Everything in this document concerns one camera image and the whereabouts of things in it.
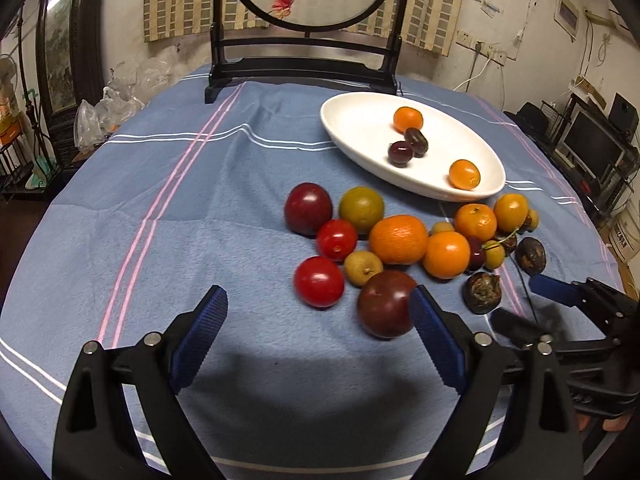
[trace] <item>checkered curtain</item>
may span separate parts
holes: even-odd
[[[265,27],[239,0],[223,0],[225,29]],[[350,32],[387,38],[398,0],[385,0]],[[449,54],[462,0],[408,0],[402,28],[406,43],[443,56]],[[207,32],[212,21],[212,0],[144,0],[145,41]]]

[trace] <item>metal screw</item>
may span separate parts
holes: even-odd
[[[162,336],[158,332],[149,332],[145,335],[144,341],[147,346],[156,346],[161,339]]]
[[[480,346],[489,346],[493,341],[493,339],[491,338],[490,335],[488,335],[485,332],[478,332],[474,336],[474,341],[478,343]]]
[[[98,343],[95,341],[89,341],[88,343],[84,343],[84,346],[82,347],[82,351],[85,354],[89,354],[89,355],[94,353],[97,349],[98,349]]]
[[[549,355],[551,354],[552,349],[548,343],[538,343],[538,352],[542,355]]]

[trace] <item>red tomato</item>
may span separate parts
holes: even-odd
[[[318,231],[316,246],[321,256],[334,262],[343,261],[353,253],[358,241],[356,228],[346,220],[329,220]]]
[[[322,256],[313,256],[296,269],[293,285],[306,304],[329,308],[342,297],[344,277],[336,264]]]

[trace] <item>floor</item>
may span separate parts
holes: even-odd
[[[22,253],[48,206],[30,200],[0,203],[0,312]]]

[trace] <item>orange box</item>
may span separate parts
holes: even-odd
[[[6,146],[22,133],[20,122],[16,119],[4,132],[0,134],[0,146]]]

